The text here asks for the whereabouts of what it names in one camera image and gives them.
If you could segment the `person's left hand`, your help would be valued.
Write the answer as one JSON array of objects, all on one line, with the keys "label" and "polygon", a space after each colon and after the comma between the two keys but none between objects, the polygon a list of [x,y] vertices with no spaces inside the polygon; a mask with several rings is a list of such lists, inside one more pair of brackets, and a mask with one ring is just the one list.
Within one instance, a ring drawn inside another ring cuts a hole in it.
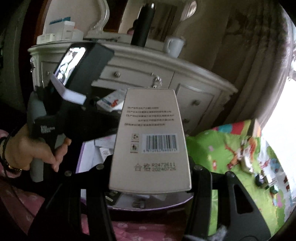
[{"label": "person's left hand", "polygon": [[45,142],[31,139],[28,126],[24,125],[13,137],[1,143],[1,157],[5,158],[10,167],[21,170],[29,170],[34,158],[41,159],[58,172],[69,145],[71,140],[65,138],[62,145],[53,153]]}]

